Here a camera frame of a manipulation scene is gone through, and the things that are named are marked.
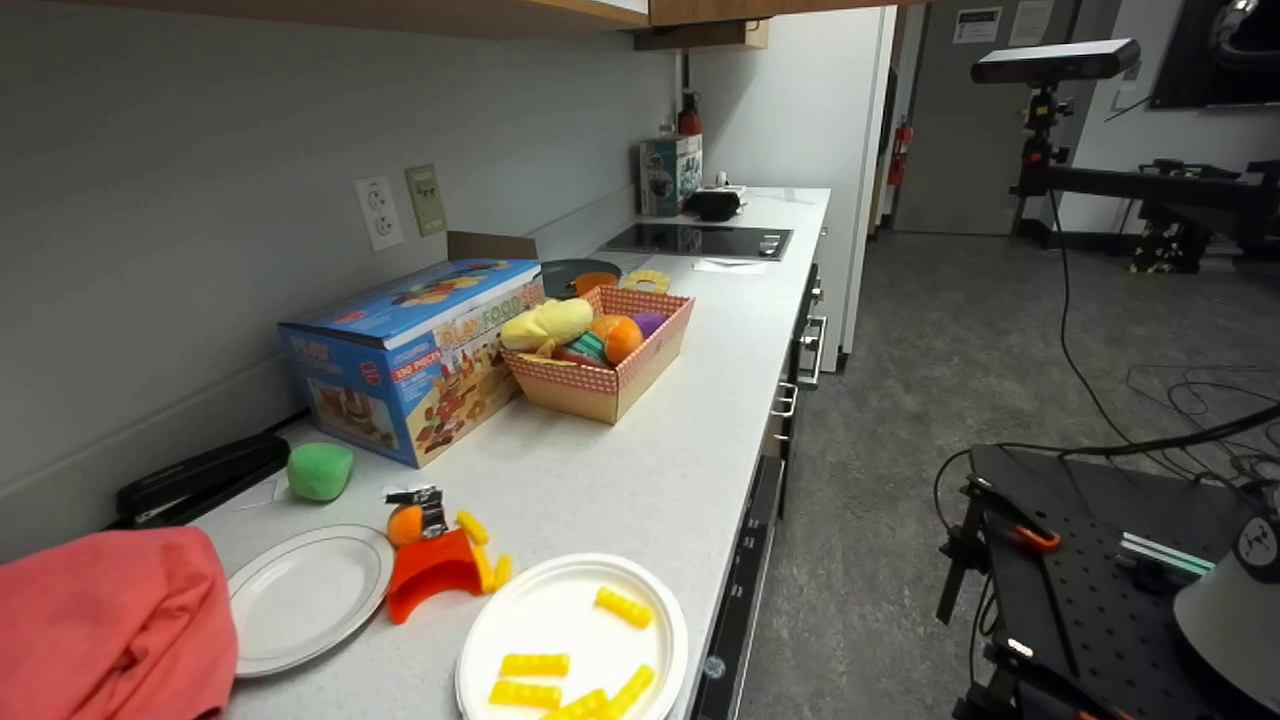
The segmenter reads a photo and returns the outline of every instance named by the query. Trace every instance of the refrigerator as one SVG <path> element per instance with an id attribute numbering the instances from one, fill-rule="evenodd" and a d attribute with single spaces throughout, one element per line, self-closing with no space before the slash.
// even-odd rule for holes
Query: refrigerator
<path id="1" fill-rule="evenodd" d="M 831 189 L 816 255 L 828 316 L 822 374 L 834 374 L 857 342 L 892 28 L 896 10 L 775 16 L 765 50 L 699 50 L 688 73 L 708 175 Z"/>

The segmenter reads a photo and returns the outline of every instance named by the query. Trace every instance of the toy box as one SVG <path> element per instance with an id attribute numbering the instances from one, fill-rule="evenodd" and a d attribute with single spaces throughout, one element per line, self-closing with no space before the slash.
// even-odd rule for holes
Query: toy box
<path id="1" fill-rule="evenodd" d="M 650 338 L 642 338 L 642 345 L 616 368 L 545 362 L 533 353 L 504 353 L 504 357 L 521 379 L 521 391 L 533 406 L 616 426 L 647 391 L 647 385 L 680 357 L 691 301 L 688 295 L 658 295 L 658 292 L 631 292 L 631 287 L 611 287 L 611 283 L 590 287 L 583 301 L 594 310 L 594 316 L 605 316 L 605 314 L 622 314 L 622 316 L 658 314 L 663 324 Z"/>
<path id="2" fill-rule="evenodd" d="M 536 271 L 536 261 L 451 261 L 281 324 L 318 427 L 427 466 L 516 395 L 496 334 L 545 301 Z"/>

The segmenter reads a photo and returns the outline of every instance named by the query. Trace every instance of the toy fruit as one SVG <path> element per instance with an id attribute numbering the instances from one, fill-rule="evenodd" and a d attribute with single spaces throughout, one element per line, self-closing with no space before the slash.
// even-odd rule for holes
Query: toy fruit
<path id="1" fill-rule="evenodd" d="M 622 287 L 634 287 L 634 292 L 669 292 L 673 287 L 673 278 L 669 271 L 656 271 L 656 268 L 634 268 L 631 278 L 621 279 Z"/>
<path id="2" fill-rule="evenodd" d="M 576 366 L 605 366 L 605 342 L 594 334 L 583 334 L 567 348 L 559 348 L 555 357 L 576 362 Z"/>
<path id="3" fill-rule="evenodd" d="M 550 357 L 590 330 L 588 301 L 545 301 L 501 330 L 504 348 Z"/>
<path id="4" fill-rule="evenodd" d="M 580 271 L 580 278 L 571 279 L 571 292 L 576 292 L 576 295 L 588 295 L 588 292 L 599 287 L 599 283 L 616 283 L 616 271 Z"/>
<path id="5" fill-rule="evenodd" d="M 295 444 L 286 451 L 286 493 L 307 504 L 331 504 L 351 486 L 355 451 L 345 444 Z"/>
<path id="6" fill-rule="evenodd" d="M 631 316 L 594 316 L 590 334 L 605 342 L 606 366 L 626 362 L 642 345 L 642 334 Z"/>
<path id="7" fill-rule="evenodd" d="M 642 338 L 650 338 L 656 330 L 663 330 L 663 321 L 669 321 L 663 314 L 634 314 L 634 324 L 640 324 Z"/>
<path id="8" fill-rule="evenodd" d="M 388 541 L 397 549 L 424 541 L 424 510 L 418 504 L 393 510 Z"/>

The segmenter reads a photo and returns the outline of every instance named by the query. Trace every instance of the fire extinguisher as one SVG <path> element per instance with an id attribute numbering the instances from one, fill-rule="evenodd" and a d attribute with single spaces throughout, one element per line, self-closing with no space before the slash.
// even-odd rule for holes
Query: fire extinguisher
<path id="1" fill-rule="evenodd" d="M 912 123 L 899 123 L 899 129 L 892 133 L 887 189 L 896 189 L 896 193 L 899 193 L 903 182 L 906 182 L 912 136 L 915 136 Z"/>

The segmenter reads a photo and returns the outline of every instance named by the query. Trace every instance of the green item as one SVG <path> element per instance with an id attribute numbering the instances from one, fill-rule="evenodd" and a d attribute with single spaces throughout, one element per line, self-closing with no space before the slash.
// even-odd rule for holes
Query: green item
<path id="1" fill-rule="evenodd" d="M 286 493 L 303 504 L 331 504 L 348 493 L 355 451 L 345 444 L 295 444 L 286 451 Z"/>

